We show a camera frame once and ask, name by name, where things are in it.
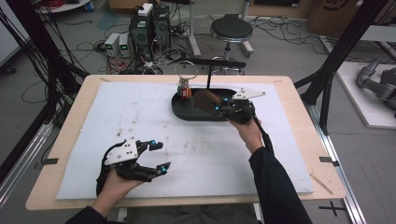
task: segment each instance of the black sleeve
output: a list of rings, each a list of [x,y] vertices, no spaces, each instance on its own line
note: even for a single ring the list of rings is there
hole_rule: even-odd
[[[96,210],[86,206],[75,216],[67,220],[65,224],[107,224],[107,221]]]
[[[312,223],[286,170],[272,153],[260,147],[249,162],[265,224]]]

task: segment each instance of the human hand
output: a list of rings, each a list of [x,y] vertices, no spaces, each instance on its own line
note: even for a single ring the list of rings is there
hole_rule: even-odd
[[[99,212],[103,217],[107,216],[116,204],[122,200],[131,189],[143,184],[140,180],[126,180],[117,175],[115,169],[111,169],[108,173],[107,180],[102,191],[98,195],[92,208]]]
[[[253,154],[259,147],[264,146],[262,143],[262,133],[253,119],[245,124],[240,124],[232,120],[228,121],[236,128],[236,130],[238,130],[239,136],[241,136],[251,154]]]

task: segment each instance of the concrete floor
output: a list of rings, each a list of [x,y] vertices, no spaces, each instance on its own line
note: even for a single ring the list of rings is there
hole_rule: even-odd
[[[112,32],[127,31],[128,14],[103,10],[87,13],[82,9],[76,9],[59,13],[56,17],[59,21],[66,22],[91,21],[79,25],[60,23],[60,30],[68,47],[73,50],[76,58],[80,59],[84,68],[91,74],[104,74],[104,70],[101,69],[105,66],[102,56],[96,52],[77,50],[77,48],[88,48],[90,45],[78,44],[94,43],[105,39],[105,36]],[[196,19],[197,24],[203,25],[196,32],[198,34],[196,38],[202,58],[205,59],[222,55],[225,47],[223,42],[207,35],[209,34],[207,27],[210,26],[211,20],[210,17]],[[302,26],[290,24],[290,33],[287,33],[286,26],[282,27],[288,39],[297,36],[291,33],[298,32],[301,36],[309,35],[304,28],[304,21],[297,22]],[[244,69],[247,75],[288,76],[293,81],[297,81],[316,72],[327,58],[323,46],[315,38],[309,39],[312,45],[295,45],[273,37],[273,35],[282,37],[279,28],[270,31],[269,25],[263,24],[262,27],[267,30],[255,28],[249,40],[255,50],[249,58],[238,46],[232,46],[232,56],[236,60],[247,63]],[[53,38],[58,48],[64,49],[59,39]],[[361,61],[361,59],[356,59],[359,57],[368,62],[379,54],[384,57],[384,62],[395,63],[389,60],[389,56],[382,50],[372,45],[366,42],[359,43],[351,53],[354,58],[348,58],[348,60]],[[2,105],[0,162],[4,161],[43,106],[43,103],[25,103],[21,96],[23,95],[23,99],[29,102],[39,102],[45,99],[44,85],[41,84],[34,85],[23,94],[29,86],[39,81],[26,56],[20,52],[11,59],[11,63],[17,68],[17,73],[7,74],[2,71],[0,75],[0,104]],[[206,69],[200,70],[202,74],[206,72]],[[163,73],[174,74],[174,66],[165,67]],[[304,92],[305,89],[306,87],[303,87],[298,91]],[[365,220],[367,223],[396,223],[396,177],[393,174],[393,162],[396,160],[394,151],[396,132],[366,128],[337,78],[333,82],[328,121],[332,143],[340,157],[340,162],[361,206]],[[51,135],[52,139],[55,138],[56,133],[57,129]],[[64,223],[78,211],[78,209],[40,212],[26,210],[24,204],[39,175],[39,170],[34,169],[33,165],[39,162],[45,148],[43,147],[39,152],[32,167],[23,176],[0,210],[0,223]],[[345,207],[341,201],[332,202],[336,207]],[[346,211],[339,210],[334,213],[329,209],[319,209],[320,206],[330,206],[329,201],[304,202],[304,206],[314,223],[351,222]],[[116,215],[117,211],[113,211],[110,220],[114,220]]]

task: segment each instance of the black tray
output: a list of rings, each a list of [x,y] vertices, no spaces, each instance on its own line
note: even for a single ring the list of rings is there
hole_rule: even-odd
[[[191,88],[192,96],[201,89]],[[218,97],[223,98],[231,98],[236,91],[229,89],[210,89],[213,93],[215,93]],[[178,96],[177,93],[172,97],[172,111],[174,114],[184,120],[190,121],[226,121],[223,117],[215,118],[200,108],[194,107],[194,98],[191,97],[189,99],[183,99],[181,96]]]

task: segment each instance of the stool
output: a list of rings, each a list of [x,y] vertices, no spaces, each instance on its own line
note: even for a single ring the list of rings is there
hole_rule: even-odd
[[[230,57],[231,43],[243,43],[249,40],[253,33],[253,28],[248,22],[239,19],[237,14],[227,14],[223,18],[212,22],[210,33],[216,39],[227,42],[224,55],[215,57],[213,60],[222,59],[224,61],[236,61]],[[231,67],[222,67],[220,70],[215,70],[213,74],[222,70],[224,70],[225,74],[228,74],[228,70],[232,70],[239,72],[238,75],[241,73],[244,75],[242,69]]]

